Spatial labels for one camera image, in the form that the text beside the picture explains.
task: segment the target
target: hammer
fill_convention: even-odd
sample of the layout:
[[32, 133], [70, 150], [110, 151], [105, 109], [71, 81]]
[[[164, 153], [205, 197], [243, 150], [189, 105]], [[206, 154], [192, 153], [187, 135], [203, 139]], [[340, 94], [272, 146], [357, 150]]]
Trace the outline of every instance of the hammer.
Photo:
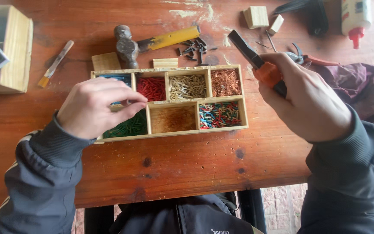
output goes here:
[[200, 28], [199, 26], [191, 26], [189, 28], [169, 32], [167, 34], [151, 37], [138, 42], [132, 40], [131, 31], [126, 25], [116, 26], [114, 33], [118, 40], [116, 43], [116, 49], [119, 57], [126, 62], [128, 69], [138, 69], [138, 63], [136, 61], [138, 54], [199, 37]]

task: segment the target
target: person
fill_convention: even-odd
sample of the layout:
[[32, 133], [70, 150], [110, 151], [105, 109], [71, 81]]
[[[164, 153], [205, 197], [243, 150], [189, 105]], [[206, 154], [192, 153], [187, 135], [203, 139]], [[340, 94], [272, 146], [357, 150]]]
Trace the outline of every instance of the person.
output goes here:
[[[295, 134], [313, 144], [298, 233], [374, 234], [374, 124], [361, 121], [319, 74], [286, 54], [262, 57], [278, 66], [288, 88], [284, 99], [259, 83], [263, 99]], [[125, 107], [113, 113], [108, 106], [117, 101]], [[70, 233], [82, 149], [146, 102], [121, 81], [99, 77], [76, 84], [44, 130], [19, 141], [17, 161], [5, 173], [9, 196], [0, 207], [0, 233]], [[232, 216], [214, 194], [131, 204], [109, 231], [260, 233]]]

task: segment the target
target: dark jacket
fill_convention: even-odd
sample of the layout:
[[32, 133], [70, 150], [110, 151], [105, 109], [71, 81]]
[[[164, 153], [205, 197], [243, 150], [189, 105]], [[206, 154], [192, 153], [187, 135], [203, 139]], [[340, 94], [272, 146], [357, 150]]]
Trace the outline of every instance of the dark jacket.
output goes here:
[[[353, 112], [343, 139], [315, 143], [307, 157], [312, 172], [298, 233], [374, 234], [374, 124]], [[17, 161], [5, 173], [9, 197], [0, 207], [0, 233], [69, 234], [81, 151], [94, 140], [67, 134], [55, 117], [22, 138]], [[231, 216], [215, 195], [150, 201], [124, 210], [112, 234], [253, 233]]]

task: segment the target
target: purple cloth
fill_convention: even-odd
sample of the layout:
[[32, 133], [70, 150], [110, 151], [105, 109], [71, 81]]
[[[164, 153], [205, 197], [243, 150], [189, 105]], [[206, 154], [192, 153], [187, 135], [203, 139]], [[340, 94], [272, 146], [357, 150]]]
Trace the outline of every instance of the purple cloth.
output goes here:
[[345, 66], [317, 67], [337, 95], [352, 106], [361, 120], [374, 123], [374, 66], [354, 63]]

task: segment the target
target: jacket sleeve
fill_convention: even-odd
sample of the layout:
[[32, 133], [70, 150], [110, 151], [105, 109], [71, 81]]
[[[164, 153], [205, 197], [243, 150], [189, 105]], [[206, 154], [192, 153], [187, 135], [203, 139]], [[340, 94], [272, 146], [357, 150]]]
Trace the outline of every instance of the jacket sleeve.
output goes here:
[[299, 233], [374, 233], [374, 124], [353, 115], [343, 139], [315, 143]]
[[55, 116], [22, 138], [5, 173], [9, 196], [0, 207], [0, 233], [70, 234], [81, 152], [94, 141], [68, 134]]

